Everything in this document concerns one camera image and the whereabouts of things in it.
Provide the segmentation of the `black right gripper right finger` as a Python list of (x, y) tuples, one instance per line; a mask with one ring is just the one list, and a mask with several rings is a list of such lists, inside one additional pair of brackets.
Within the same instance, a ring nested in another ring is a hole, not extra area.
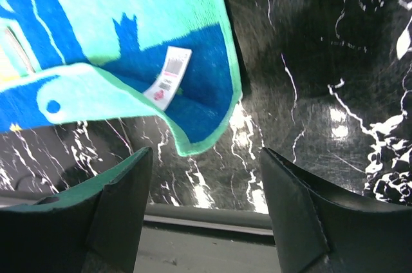
[(411, 272), (411, 208), (352, 193), (260, 152), (282, 272)]

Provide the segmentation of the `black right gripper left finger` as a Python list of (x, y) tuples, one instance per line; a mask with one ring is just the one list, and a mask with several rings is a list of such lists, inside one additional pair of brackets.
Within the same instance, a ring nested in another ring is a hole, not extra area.
[(113, 168), (34, 204), (1, 209), (1, 272), (81, 272), (93, 252), (132, 272), (153, 166), (143, 147)]

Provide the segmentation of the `teal and blue towel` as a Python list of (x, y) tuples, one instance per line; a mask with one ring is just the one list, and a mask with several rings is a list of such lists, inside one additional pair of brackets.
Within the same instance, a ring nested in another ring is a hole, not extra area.
[(224, 0), (1, 0), (1, 131), (158, 116), (210, 149), (242, 87)]

